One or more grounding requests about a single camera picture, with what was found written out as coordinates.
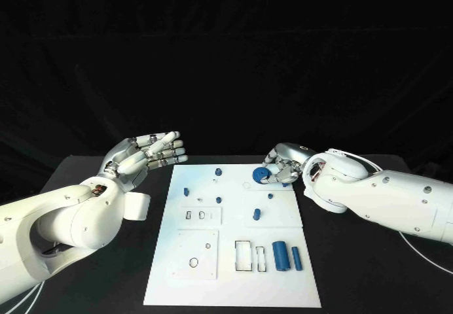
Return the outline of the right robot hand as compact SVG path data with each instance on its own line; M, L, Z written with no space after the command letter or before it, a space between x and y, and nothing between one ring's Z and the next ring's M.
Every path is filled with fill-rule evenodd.
M318 152L295 143L279 143L266 155L255 180L260 184L294 183Z

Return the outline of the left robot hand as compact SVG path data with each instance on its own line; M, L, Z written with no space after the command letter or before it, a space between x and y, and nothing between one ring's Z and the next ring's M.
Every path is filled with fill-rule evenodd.
M126 138L109 151L97 175L113 180L125 192L132 191L152 170L188 161L180 137L171 131Z

